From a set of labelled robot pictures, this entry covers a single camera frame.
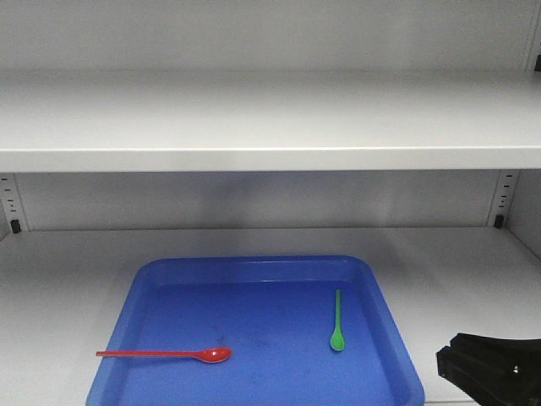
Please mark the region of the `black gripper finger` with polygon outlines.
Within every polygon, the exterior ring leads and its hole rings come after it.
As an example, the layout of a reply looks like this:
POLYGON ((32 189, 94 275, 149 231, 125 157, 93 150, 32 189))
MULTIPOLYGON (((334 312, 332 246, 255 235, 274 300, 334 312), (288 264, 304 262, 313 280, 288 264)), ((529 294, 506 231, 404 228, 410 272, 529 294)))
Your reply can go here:
POLYGON ((465 392, 479 405, 494 405, 489 394, 489 369, 464 353, 445 346, 436 353, 438 375, 465 392))
POLYGON ((540 404, 540 341, 510 340, 459 333, 451 345, 485 365, 492 375, 494 405, 540 404))

